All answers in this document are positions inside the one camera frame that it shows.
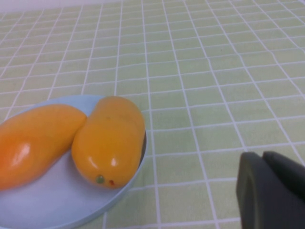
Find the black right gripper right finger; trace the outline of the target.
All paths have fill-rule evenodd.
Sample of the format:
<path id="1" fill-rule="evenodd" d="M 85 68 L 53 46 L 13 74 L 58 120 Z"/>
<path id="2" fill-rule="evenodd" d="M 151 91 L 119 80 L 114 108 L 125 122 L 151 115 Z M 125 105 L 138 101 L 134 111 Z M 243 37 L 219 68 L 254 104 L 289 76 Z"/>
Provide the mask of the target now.
<path id="1" fill-rule="evenodd" d="M 263 152 L 265 205 L 304 205 L 305 167 L 275 151 Z"/>

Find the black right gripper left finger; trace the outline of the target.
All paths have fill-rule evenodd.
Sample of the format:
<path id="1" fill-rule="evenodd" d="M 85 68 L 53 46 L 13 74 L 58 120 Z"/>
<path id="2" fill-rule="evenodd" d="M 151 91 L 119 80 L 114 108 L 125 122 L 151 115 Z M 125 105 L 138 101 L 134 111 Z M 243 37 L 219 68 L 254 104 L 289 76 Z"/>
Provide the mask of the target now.
<path id="1" fill-rule="evenodd" d="M 263 200 L 263 155 L 240 156 L 236 196 L 243 229 L 303 229 L 305 205 L 265 205 Z"/>

